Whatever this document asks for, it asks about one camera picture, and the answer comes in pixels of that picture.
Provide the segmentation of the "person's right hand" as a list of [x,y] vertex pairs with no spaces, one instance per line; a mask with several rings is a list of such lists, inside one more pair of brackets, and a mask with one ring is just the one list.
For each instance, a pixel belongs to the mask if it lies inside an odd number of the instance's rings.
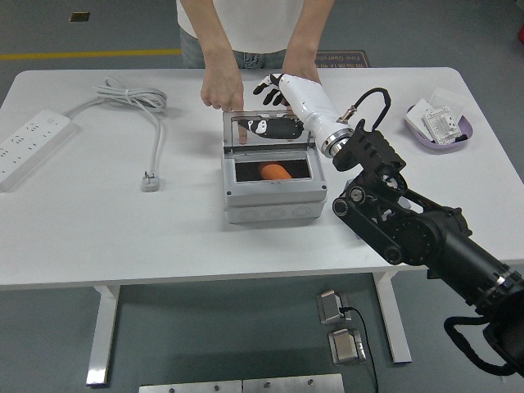
[[206,67],[201,100],[206,106],[223,112],[244,110],[244,87],[236,63]]

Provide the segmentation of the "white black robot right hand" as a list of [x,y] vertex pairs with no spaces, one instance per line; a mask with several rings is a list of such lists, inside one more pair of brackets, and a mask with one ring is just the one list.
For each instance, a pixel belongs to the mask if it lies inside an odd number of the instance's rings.
[[289,106],[297,118],[241,120],[238,122],[238,141],[241,144],[247,142],[249,133],[292,141],[303,131],[310,131],[320,151],[327,157],[334,157],[353,135],[348,126],[338,121],[339,115],[321,84],[298,76],[271,74],[257,85],[253,93],[258,95],[265,89],[269,90],[265,105]]

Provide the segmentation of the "person's left hand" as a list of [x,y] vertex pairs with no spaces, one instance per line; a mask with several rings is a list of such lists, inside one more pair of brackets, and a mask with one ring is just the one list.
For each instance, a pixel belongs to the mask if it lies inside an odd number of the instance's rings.
[[294,63],[285,61],[282,66],[282,72],[284,74],[293,75],[302,79],[307,79],[318,84],[321,83],[316,65],[313,62]]

